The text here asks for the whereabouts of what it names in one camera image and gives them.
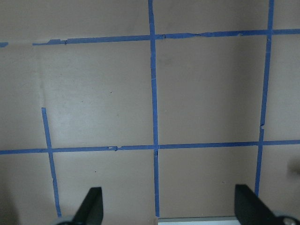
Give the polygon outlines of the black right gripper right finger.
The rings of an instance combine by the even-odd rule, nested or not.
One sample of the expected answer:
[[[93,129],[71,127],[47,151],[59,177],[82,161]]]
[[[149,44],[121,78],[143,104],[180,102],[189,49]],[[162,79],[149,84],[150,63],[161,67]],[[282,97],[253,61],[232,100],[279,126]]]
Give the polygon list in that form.
[[[275,225],[276,216],[244,184],[235,185],[234,213],[241,225]]]

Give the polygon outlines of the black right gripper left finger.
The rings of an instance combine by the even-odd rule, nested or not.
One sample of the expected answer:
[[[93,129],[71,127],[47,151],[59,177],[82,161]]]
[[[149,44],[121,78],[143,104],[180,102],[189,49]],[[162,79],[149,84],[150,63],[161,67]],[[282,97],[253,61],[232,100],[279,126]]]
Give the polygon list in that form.
[[[74,225],[100,225],[104,217],[101,187],[89,189],[85,199],[73,217]]]

